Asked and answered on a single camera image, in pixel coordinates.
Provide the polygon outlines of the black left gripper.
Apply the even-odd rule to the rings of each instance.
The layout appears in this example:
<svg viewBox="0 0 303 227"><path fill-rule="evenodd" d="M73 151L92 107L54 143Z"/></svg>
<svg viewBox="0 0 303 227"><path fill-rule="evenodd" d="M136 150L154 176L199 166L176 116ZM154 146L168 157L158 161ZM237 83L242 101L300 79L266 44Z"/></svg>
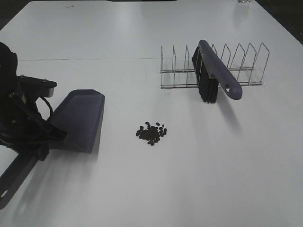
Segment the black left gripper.
<svg viewBox="0 0 303 227"><path fill-rule="evenodd" d="M34 100L26 97L21 85L0 97L0 144L17 153L39 145L39 161L50 150L64 148L67 132L49 124Z"/></svg>

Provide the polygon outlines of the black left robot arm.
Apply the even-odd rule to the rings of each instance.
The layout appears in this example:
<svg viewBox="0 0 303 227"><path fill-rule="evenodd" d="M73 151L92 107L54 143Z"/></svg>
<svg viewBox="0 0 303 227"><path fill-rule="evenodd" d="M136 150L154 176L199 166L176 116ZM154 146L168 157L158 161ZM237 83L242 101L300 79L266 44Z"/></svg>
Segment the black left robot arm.
<svg viewBox="0 0 303 227"><path fill-rule="evenodd" d="M29 153L45 160L49 145L62 142L67 132L51 124L51 116L43 119L36 105L42 99L53 109L48 98L53 96L56 82L17 75L18 57L4 43L0 44L0 143L15 152Z"/></svg>

